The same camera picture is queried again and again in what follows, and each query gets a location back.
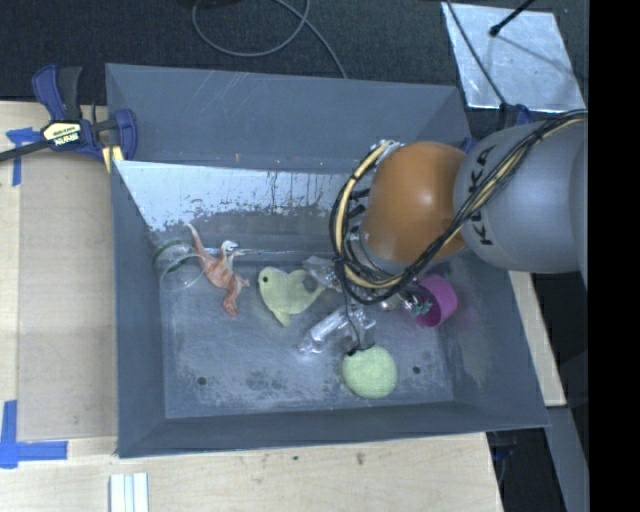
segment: black cable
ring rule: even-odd
[[[191,22],[193,24],[193,28],[196,30],[196,32],[198,33],[200,38],[206,44],[208,44],[209,46],[211,46],[215,50],[218,50],[219,52],[222,52],[222,53],[224,53],[226,55],[230,55],[232,57],[243,57],[243,58],[266,57],[267,55],[272,55],[272,54],[282,50],[285,46],[289,45],[298,36],[298,34],[302,30],[302,28],[306,25],[307,27],[309,27],[309,30],[311,30],[311,32],[313,32],[313,34],[320,40],[320,42],[327,49],[327,51],[331,55],[331,58],[333,59],[333,61],[336,63],[336,66],[340,70],[340,74],[342,75],[342,77],[345,78],[345,79],[348,78],[347,73],[345,72],[344,68],[342,67],[342,64],[340,63],[340,60],[338,59],[338,56],[336,55],[336,53],[333,51],[333,48],[331,47],[331,45],[322,36],[322,34],[318,31],[318,29],[314,25],[311,24],[311,22],[308,19],[309,9],[311,8],[311,0],[306,0],[304,13],[300,13],[299,11],[297,11],[296,9],[291,7],[289,4],[283,2],[282,0],[273,0],[279,6],[287,9],[292,14],[294,14],[296,17],[298,17],[300,19],[300,23],[298,24],[296,29],[293,31],[293,33],[287,39],[285,39],[284,42],[280,43],[279,45],[277,45],[274,48],[271,48],[269,50],[265,50],[265,51],[262,51],[262,52],[237,52],[237,51],[234,51],[234,50],[229,50],[227,48],[224,48],[224,47],[214,43],[211,39],[209,39],[207,36],[205,36],[204,32],[202,32],[202,29],[200,29],[200,26],[198,25],[198,20],[197,20],[198,6],[200,5],[201,1],[202,0],[197,0],[196,3],[194,4],[193,8],[191,9]]]
[[[491,79],[491,76],[489,76],[488,71],[482,65],[482,62],[480,61],[480,57],[478,57],[478,54],[476,53],[476,50],[473,48],[473,45],[471,44],[471,41],[469,41],[469,37],[467,36],[467,33],[462,28],[462,23],[460,23],[460,20],[458,19],[458,16],[456,15],[455,11],[453,10],[453,6],[451,5],[451,0],[445,0],[445,1],[447,2],[447,7],[449,7],[449,12],[451,12],[451,16],[453,17],[453,21],[455,21],[456,25],[458,26],[458,29],[460,30],[460,34],[462,34],[462,38],[464,39],[465,43],[467,43],[467,46],[469,48],[469,51],[471,52],[471,55],[473,55],[473,58],[478,63],[478,66],[480,67],[480,71],[482,71],[482,74],[487,79],[487,82],[489,82],[489,85],[493,89],[493,92],[496,93],[496,96],[500,99],[501,103],[509,104],[507,102],[507,100],[505,99],[505,97],[500,92],[500,90],[498,89],[498,86]]]

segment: black floor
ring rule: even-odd
[[[236,50],[271,48],[297,25],[297,19],[273,0],[241,0],[220,8],[211,8],[212,3],[202,2],[203,31]],[[305,0],[289,3],[304,10]],[[516,8],[520,0],[466,3]],[[31,76],[50,63],[84,68],[78,98],[85,104],[106,103],[107,62],[340,77],[329,52],[307,28],[267,57],[224,55],[198,37],[188,4],[189,0],[2,0],[0,99],[33,101]],[[554,13],[588,104],[589,0],[538,0],[530,8]],[[349,78],[459,85],[439,2],[312,0],[309,20],[330,43]],[[498,126],[495,111],[469,109],[468,119],[476,138]],[[575,376],[575,358],[587,343],[586,291],[577,274],[534,277],[588,457],[588,401]],[[489,437],[500,445],[496,469],[507,512],[565,510],[542,430]]]

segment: yellow-green plush toy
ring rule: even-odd
[[[306,277],[307,271],[303,269],[287,274],[274,267],[265,267],[258,275],[262,300],[285,327],[291,324],[290,315],[302,313],[325,290],[318,284],[314,291],[308,291],[304,286]]]
[[[398,374],[389,351],[374,345],[344,356],[342,378],[362,398],[384,398],[396,387]]]

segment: clamp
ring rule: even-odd
[[[40,130],[40,140],[0,153],[0,162],[49,148],[53,151],[71,151],[104,162],[110,170],[111,154],[123,159],[133,158],[138,144],[136,119],[129,109],[114,112],[113,119],[90,123],[82,119],[77,104],[78,78],[81,67],[59,68],[45,66],[31,79],[39,103],[45,106],[51,121]],[[107,146],[98,138],[100,132],[117,129],[119,144]]]

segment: yellow label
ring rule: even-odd
[[[42,136],[46,140],[57,139],[59,137],[67,136],[69,140],[77,140],[78,136],[73,136],[74,133],[78,133],[82,128],[77,123],[53,123],[47,126],[42,132]]]

